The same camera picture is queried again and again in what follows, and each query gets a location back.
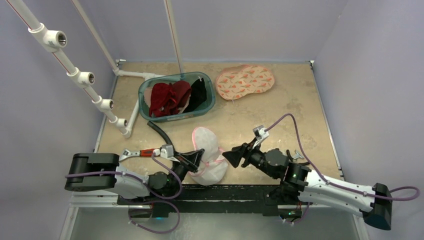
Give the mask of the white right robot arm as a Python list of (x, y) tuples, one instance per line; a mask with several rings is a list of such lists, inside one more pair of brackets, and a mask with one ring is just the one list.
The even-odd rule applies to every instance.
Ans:
[(382, 183), (369, 186), (321, 177), (316, 170), (290, 161), (278, 148), (262, 152), (258, 146), (252, 148), (244, 143), (222, 155), (234, 168), (252, 165), (270, 178), (279, 180), (279, 186), (268, 193), (270, 198), (288, 204), (325, 205), (362, 217), (371, 227), (386, 231), (392, 228), (393, 202), (388, 187)]

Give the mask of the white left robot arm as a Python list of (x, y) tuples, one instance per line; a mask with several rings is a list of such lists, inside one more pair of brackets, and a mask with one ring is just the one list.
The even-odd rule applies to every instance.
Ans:
[(138, 205), (146, 203), (149, 197), (172, 200), (182, 193), (187, 173), (199, 170), (204, 153), (203, 148), (177, 152), (171, 144), (141, 150), (139, 156), (150, 157), (166, 170), (148, 175), (123, 167), (115, 153), (76, 153), (65, 176), (64, 188), (70, 192), (104, 190)]

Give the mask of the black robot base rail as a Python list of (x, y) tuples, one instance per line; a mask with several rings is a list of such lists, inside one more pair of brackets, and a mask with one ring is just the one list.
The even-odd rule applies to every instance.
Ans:
[(128, 206), (130, 216), (139, 218), (138, 210), (146, 210), (153, 218), (167, 218), (170, 214), (260, 214), (283, 219), (299, 218), (307, 203), (284, 196), (277, 184), (215, 184), (202, 186), (185, 184), (180, 196), (170, 200), (154, 196), (125, 199), (118, 197), (118, 205)]

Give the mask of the round pink white laundry bag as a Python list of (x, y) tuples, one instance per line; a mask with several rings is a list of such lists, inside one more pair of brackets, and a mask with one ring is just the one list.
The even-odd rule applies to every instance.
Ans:
[(204, 150), (196, 173), (190, 177), (199, 185), (210, 186), (219, 183), (228, 169), (228, 162), (222, 155), (217, 136), (206, 127), (197, 127), (192, 132), (192, 143), (195, 150)]

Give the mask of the dark red garment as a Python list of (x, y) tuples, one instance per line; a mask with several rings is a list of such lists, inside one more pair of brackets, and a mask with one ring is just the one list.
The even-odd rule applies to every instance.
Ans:
[(150, 117), (164, 117), (178, 113), (177, 92), (171, 83), (157, 83), (153, 86), (150, 96)]

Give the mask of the dark red bra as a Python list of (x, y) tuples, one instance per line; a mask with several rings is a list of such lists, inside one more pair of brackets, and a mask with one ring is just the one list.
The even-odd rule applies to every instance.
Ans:
[(180, 80), (173, 83), (171, 89), (172, 97), (169, 110), (172, 115), (176, 115), (183, 112), (188, 106), (192, 88), (188, 82)]

